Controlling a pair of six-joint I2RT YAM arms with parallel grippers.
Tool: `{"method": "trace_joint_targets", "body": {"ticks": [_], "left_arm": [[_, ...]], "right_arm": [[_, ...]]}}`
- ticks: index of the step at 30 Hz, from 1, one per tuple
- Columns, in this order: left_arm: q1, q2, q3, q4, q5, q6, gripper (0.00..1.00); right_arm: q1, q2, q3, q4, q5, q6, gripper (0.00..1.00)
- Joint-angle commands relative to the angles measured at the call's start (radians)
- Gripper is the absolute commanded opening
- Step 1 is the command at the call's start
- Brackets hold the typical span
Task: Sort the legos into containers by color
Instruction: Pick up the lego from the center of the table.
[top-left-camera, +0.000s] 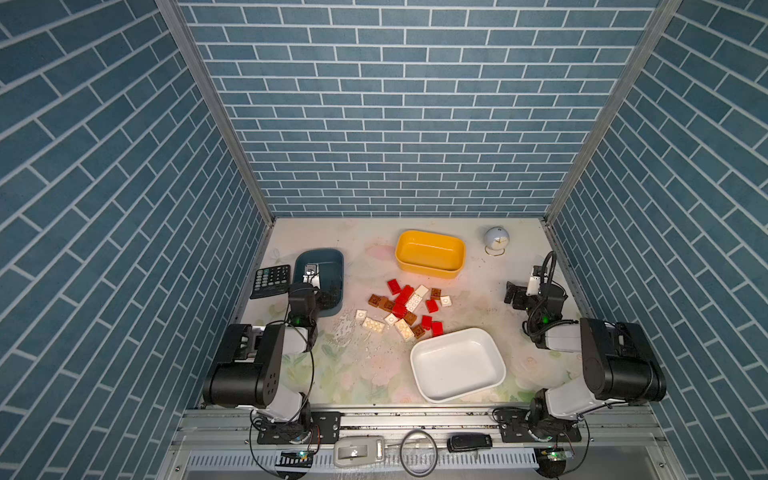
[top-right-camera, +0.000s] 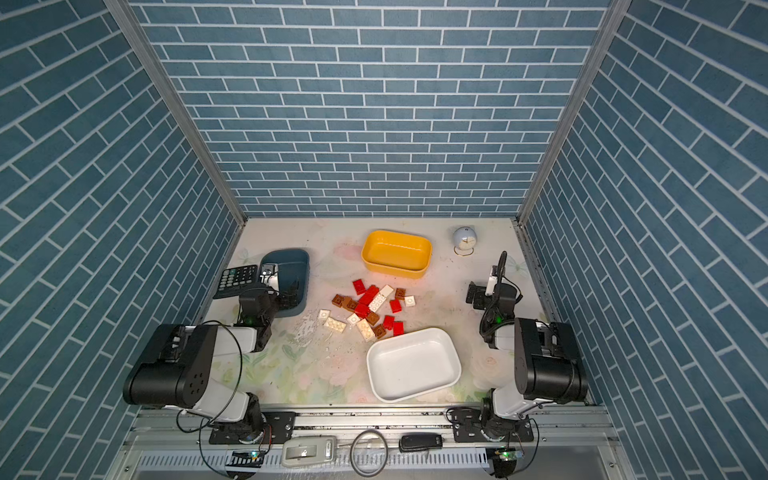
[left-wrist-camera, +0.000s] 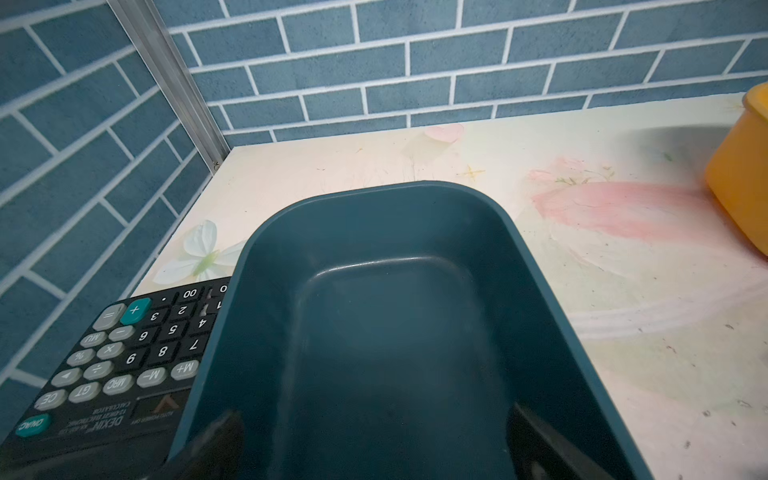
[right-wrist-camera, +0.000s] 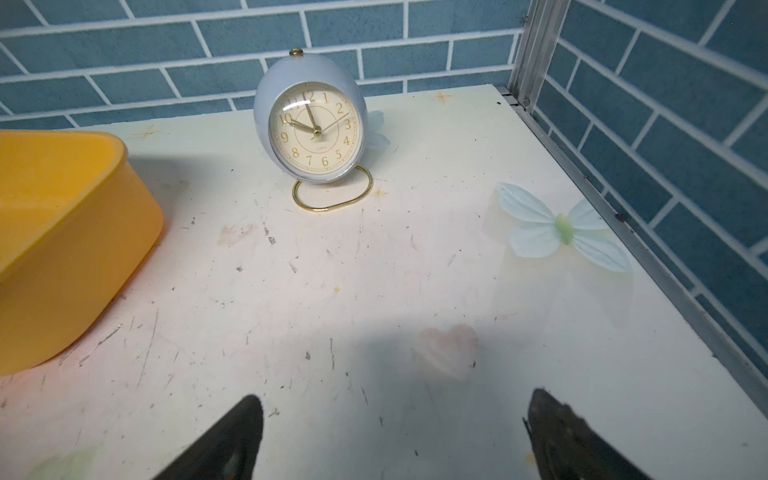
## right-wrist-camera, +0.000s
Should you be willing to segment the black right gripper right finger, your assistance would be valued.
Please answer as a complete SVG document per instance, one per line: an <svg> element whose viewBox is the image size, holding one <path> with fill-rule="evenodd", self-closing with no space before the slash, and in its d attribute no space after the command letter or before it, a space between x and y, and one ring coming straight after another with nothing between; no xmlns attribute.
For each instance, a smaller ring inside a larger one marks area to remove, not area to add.
<svg viewBox="0 0 768 480"><path fill-rule="evenodd" d="M533 391L523 423L542 479L649 479L543 388Z"/></svg>

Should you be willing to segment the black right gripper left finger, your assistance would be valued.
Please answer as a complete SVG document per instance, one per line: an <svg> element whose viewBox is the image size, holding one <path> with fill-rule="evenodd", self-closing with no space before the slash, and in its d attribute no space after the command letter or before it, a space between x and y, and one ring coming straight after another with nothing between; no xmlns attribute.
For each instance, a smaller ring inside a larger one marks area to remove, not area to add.
<svg viewBox="0 0 768 480"><path fill-rule="evenodd" d="M263 430L260 399L247 395L155 479L251 479Z"/></svg>

